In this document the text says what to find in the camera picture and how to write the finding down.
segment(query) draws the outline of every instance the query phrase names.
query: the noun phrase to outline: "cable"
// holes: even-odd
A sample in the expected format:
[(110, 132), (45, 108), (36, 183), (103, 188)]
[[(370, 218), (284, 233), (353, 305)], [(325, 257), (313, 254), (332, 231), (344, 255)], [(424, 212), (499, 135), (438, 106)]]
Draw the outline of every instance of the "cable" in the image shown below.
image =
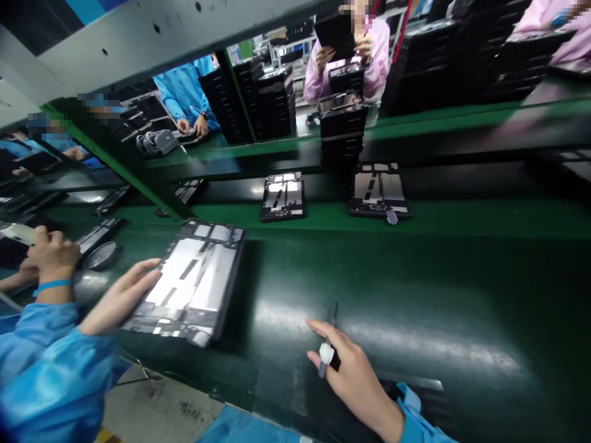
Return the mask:
[(404, 22), (402, 23), (402, 29), (400, 30), (400, 37), (398, 37), (398, 42), (396, 42), (396, 44), (397, 44), (396, 53), (394, 54), (394, 57), (392, 58), (392, 65), (394, 63), (396, 63), (396, 60), (398, 60), (398, 54), (400, 53), (400, 48), (402, 48), (402, 40), (404, 39), (404, 31), (406, 31), (406, 24), (408, 23), (408, 18), (411, 14), (411, 6), (412, 6), (412, 0), (408, 0), (406, 14), (404, 15)]
[(8, 297), (6, 294), (4, 294), (4, 292), (0, 291), (0, 300), (2, 300), (4, 303), (6, 303), (7, 305), (9, 305), (12, 309), (18, 311), (18, 312), (22, 312), (23, 311), (23, 307), (21, 305), (19, 305), (17, 302), (13, 301), (10, 297)]

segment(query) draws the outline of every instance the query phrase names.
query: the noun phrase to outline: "white tool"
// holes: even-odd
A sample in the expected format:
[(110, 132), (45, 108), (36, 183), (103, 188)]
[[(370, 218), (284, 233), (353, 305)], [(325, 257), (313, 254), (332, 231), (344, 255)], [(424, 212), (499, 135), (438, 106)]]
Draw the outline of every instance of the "white tool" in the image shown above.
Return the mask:
[(13, 223), (0, 230), (0, 233), (27, 246), (33, 246), (35, 244), (35, 230), (29, 226)]

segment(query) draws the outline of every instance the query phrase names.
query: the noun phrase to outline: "gray device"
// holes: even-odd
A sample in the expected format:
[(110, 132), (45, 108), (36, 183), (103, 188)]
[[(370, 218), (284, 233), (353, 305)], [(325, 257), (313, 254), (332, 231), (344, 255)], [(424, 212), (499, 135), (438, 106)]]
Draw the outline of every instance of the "gray device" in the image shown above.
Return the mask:
[(204, 348), (220, 337), (245, 230), (189, 218), (159, 264), (162, 276), (123, 329), (184, 338)]

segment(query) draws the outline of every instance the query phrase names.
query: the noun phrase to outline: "shelf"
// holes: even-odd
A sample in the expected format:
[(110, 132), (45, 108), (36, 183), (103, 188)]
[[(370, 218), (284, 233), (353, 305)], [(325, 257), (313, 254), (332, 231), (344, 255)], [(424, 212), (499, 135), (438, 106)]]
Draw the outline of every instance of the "shelf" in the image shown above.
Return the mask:
[(316, 36), (315, 35), (310, 36), (310, 37), (307, 37), (307, 38), (302, 39), (302, 40), (298, 40), (298, 41), (293, 42), (293, 43), (288, 43), (288, 44), (283, 45), (283, 46), (273, 46), (273, 49), (275, 49), (275, 50), (289, 49), (289, 48), (294, 47), (294, 46), (297, 46), (299, 44), (304, 44), (304, 43), (311, 42), (311, 41), (314, 41), (314, 40), (316, 40)]

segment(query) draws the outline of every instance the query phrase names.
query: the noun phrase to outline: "black tablet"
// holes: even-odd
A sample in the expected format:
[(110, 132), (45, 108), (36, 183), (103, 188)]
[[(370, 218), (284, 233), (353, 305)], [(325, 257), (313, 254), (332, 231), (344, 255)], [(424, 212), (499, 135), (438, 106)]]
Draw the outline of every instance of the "black tablet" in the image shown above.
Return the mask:
[(314, 25), (320, 46), (331, 46), (335, 50), (331, 62), (352, 58), (355, 55), (355, 36), (352, 31), (350, 14), (336, 14), (324, 18)]

